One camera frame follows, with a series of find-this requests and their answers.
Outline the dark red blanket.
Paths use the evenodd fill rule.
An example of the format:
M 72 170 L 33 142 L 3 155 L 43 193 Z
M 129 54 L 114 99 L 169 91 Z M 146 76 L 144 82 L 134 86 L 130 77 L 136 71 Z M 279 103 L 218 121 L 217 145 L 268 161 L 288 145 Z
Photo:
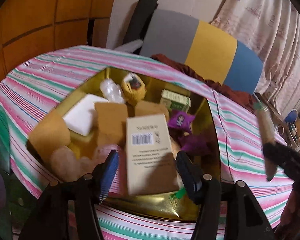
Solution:
M 225 97 L 239 104 L 240 106 L 248 110 L 250 113 L 254 113 L 254 103 L 256 102 L 256 99 L 251 94 L 247 92 L 232 90 L 227 85 L 221 85 L 219 82 L 215 82 L 209 79 L 204 79 L 189 66 L 173 61 L 163 54 L 154 54 L 151 56 L 151 58 L 161 63 L 164 63 L 189 77 L 192 77 L 196 80 L 205 83 L 210 88 L 214 89 L 218 93 L 224 95 Z

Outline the beige patterned curtain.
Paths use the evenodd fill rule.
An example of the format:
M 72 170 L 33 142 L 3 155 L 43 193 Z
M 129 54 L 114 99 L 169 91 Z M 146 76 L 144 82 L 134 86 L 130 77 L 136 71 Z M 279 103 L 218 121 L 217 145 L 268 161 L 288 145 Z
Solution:
M 290 0 L 226 0 L 212 25 L 263 62 L 256 92 L 277 90 L 270 102 L 283 116 L 300 103 L 300 14 Z

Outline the wooden wardrobe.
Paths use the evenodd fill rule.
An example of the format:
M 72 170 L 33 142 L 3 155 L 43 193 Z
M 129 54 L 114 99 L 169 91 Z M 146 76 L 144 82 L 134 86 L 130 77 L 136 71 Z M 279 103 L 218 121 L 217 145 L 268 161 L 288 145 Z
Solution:
M 42 53 L 104 48 L 114 0 L 0 0 L 0 81 Z

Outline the cream cardboard box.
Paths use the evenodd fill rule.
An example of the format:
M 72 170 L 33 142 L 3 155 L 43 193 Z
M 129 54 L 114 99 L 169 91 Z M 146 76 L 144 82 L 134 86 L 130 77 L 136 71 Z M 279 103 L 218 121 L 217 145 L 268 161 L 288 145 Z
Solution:
M 164 114 L 127 118 L 127 191 L 130 196 L 179 190 Z

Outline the striped pink green bedspread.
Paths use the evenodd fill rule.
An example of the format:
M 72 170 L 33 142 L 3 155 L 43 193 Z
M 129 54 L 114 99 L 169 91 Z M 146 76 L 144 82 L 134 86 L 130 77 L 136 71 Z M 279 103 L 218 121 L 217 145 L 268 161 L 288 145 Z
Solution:
M 54 179 L 27 150 L 29 133 L 73 90 L 106 67 L 147 75 L 205 97 L 212 111 L 221 152 L 223 182 L 244 180 L 271 226 L 277 226 L 292 190 L 278 170 L 266 180 L 256 118 L 208 85 L 149 57 L 91 46 L 75 46 L 38 55 L 20 64 L 0 82 L 0 110 L 10 134 L 12 170 L 34 197 Z

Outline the grey yellow blue headboard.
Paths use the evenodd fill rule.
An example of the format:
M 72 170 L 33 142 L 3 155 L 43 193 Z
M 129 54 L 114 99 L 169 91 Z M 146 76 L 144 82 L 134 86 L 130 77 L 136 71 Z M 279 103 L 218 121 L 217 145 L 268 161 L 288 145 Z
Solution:
M 189 15 L 157 9 L 149 23 L 140 54 L 163 54 L 185 64 L 206 80 L 253 94 L 263 63 L 245 44 Z

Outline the gold metal tin box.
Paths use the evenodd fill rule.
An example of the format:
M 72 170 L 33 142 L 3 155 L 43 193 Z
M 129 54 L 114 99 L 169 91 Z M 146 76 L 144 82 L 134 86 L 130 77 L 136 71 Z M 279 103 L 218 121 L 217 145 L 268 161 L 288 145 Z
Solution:
M 62 181 L 119 153 L 107 206 L 149 217 L 195 221 L 200 205 L 177 197 L 175 161 L 184 151 L 219 179 L 218 140 L 206 98 L 159 79 L 106 68 L 74 90 L 30 133 L 27 149 Z

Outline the white wrapped roll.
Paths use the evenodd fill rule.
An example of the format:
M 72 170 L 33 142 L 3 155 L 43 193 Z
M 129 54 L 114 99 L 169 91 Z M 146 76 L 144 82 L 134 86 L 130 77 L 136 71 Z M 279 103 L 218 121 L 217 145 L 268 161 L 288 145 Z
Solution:
M 125 52 L 125 53 L 133 53 L 134 51 L 140 49 L 142 47 L 142 45 L 143 45 L 143 40 L 137 39 L 137 40 L 122 44 L 122 45 L 116 47 L 114 50 Z

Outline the black rolled mat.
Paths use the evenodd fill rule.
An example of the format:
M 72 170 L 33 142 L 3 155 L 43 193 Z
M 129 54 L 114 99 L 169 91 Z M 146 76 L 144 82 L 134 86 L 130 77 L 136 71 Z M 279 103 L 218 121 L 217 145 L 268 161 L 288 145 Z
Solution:
M 144 40 L 154 11 L 158 7 L 158 0 L 139 0 L 134 9 L 123 44 L 135 40 Z

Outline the purple snack packet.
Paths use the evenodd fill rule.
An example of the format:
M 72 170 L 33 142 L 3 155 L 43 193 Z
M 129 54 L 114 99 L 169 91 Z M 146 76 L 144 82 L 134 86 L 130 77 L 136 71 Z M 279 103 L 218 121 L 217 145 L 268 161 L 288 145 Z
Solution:
M 179 144 L 182 151 L 190 155 L 209 154 L 207 140 L 203 135 L 189 134 L 179 138 Z
M 192 123 L 195 119 L 194 115 L 190 115 L 184 111 L 173 109 L 171 117 L 167 123 L 168 128 L 180 130 L 192 134 Z

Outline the yellow sponge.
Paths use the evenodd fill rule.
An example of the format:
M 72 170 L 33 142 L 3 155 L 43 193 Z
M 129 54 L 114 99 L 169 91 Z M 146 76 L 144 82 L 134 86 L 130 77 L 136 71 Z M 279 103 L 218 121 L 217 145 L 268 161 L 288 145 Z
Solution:
M 123 147 L 126 143 L 126 121 L 128 109 L 125 104 L 96 102 L 96 144 L 115 144 Z

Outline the green white small box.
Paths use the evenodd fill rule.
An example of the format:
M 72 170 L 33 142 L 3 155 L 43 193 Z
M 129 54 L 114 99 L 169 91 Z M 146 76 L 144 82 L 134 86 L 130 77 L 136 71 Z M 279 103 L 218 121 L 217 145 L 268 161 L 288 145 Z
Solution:
M 163 89 L 160 104 L 164 105 L 169 111 L 179 110 L 187 113 L 191 107 L 191 99 L 187 96 Z

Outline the tan sponge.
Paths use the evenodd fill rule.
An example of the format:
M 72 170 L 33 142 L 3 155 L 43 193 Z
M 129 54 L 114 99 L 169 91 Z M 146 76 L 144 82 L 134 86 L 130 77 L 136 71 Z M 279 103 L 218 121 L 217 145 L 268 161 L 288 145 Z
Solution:
M 29 134 L 26 147 L 37 160 L 47 165 L 53 152 L 70 142 L 70 131 L 65 121 L 53 109 Z

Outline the small cracker packet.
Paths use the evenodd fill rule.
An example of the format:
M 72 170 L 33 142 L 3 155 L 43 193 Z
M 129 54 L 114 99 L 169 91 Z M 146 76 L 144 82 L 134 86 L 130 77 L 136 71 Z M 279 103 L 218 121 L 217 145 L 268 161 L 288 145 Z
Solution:
M 257 117 L 262 146 L 267 143 L 275 144 L 275 129 L 271 119 L 269 108 L 261 102 L 254 103 L 255 115 Z M 264 155 L 265 173 L 267 181 L 271 181 L 277 173 L 277 165 Z

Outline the wooden side desk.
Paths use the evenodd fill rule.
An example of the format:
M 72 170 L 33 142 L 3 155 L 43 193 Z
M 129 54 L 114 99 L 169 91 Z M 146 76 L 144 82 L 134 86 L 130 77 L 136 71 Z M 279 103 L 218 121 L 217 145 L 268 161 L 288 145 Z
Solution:
M 300 153 L 300 119 L 297 118 L 293 124 L 287 123 L 261 94 L 254 93 L 253 96 L 269 108 L 276 132 L 288 146 Z

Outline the clear plastic bottle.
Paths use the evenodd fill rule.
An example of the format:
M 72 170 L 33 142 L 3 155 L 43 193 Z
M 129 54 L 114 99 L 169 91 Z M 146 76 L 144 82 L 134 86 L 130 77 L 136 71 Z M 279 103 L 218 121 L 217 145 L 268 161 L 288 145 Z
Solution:
M 100 83 L 100 90 L 109 102 L 126 103 L 121 87 L 112 79 L 104 79 Z

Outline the yellow smiley sock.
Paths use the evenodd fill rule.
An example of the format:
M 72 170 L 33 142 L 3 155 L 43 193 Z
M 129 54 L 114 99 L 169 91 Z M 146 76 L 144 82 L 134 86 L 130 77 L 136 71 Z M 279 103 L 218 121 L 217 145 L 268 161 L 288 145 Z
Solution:
M 144 82 L 134 73 L 128 73 L 123 78 L 121 89 L 126 101 L 132 106 L 136 106 L 146 95 L 146 86 Z

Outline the white foam block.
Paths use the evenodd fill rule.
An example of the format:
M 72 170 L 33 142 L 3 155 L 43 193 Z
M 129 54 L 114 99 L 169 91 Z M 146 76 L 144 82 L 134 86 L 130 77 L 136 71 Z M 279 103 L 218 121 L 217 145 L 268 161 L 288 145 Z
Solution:
M 63 115 L 63 120 L 67 128 L 79 135 L 87 136 L 93 127 L 96 115 L 94 105 L 97 102 L 108 103 L 109 101 L 93 94 L 87 94 L 79 100 L 78 103 Z

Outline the pink hair roller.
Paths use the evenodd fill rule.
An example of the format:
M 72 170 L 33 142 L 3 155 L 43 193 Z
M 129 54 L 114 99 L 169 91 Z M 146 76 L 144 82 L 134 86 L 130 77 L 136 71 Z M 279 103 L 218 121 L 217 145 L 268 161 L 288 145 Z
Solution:
M 119 154 L 119 161 L 122 163 L 126 160 L 126 153 L 124 150 L 117 144 L 108 144 L 103 146 L 98 146 L 94 151 L 92 160 L 97 163 L 104 163 L 111 151 L 116 151 Z

